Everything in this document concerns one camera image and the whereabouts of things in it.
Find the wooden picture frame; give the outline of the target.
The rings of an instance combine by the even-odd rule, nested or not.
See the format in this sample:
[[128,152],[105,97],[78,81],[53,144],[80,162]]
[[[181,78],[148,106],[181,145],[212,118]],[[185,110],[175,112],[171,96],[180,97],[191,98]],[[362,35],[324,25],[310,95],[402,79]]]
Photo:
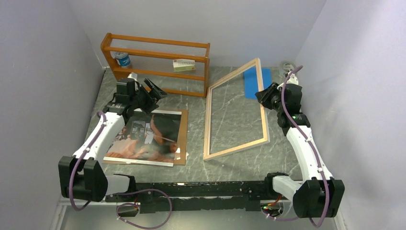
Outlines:
[[260,108],[260,116],[261,116],[261,127],[263,138],[257,139],[245,144],[238,145],[236,147],[232,147],[226,150],[222,150],[216,153],[210,153],[210,142],[211,142],[211,115],[212,115],[212,91],[214,88],[219,87],[220,85],[232,80],[233,78],[237,77],[238,75],[242,74],[244,71],[255,68],[256,70],[256,78],[257,78],[257,87],[258,91],[264,90],[263,78],[262,78],[262,71],[261,71],[261,62],[260,59],[254,58],[253,60],[249,61],[248,63],[242,65],[241,67],[237,68],[236,70],[230,72],[226,76],[222,77],[221,79],[217,80],[213,84],[211,84],[207,88],[206,92],[206,111],[205,111],[205,128],[204,128],[204,144],[203,144],[203,160],[214,160],[219,157],[226,156],[228,154],[241,152],[243,150],[248,150],[257,146],[264,145],[269,143],[270,141],[270,133],[269,133],[269,122],[268,116],[266,113],[266,109],[262,104],[259,104]]

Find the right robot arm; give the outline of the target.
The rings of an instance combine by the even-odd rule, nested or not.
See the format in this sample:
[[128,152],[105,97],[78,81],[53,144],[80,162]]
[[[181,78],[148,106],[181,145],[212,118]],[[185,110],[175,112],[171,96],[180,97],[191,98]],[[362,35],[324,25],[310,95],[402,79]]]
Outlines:
[[295,152],[303,178],[297,182],[285,173],[270,173],[264,195],[287,198],[298,218],[334,218],[345,186],[327,169],[312,140],[310,122],[301,111],[302,87],[292,83],[280,87],[274,82],[255,96],[262,106],[277,112],[278,125]]

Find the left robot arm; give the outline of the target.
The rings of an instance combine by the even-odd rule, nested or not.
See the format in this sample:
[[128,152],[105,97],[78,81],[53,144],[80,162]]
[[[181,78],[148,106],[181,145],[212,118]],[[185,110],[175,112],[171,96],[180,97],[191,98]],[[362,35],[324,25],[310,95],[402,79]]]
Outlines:
[[100,202],[106,196],[119,195],[132,201],[137,195],[135,178],[124,174],[105,175],[101,164],[114,137],[121,131],[136,109],[149,114],[158,108],[158,101],[168,94],[150,79],[148,86],[132,78],[118,80],[113,98],[98,112],[99,121],[84,144],[72,156],[58,162],[61,194],[78,210],[76,200]]

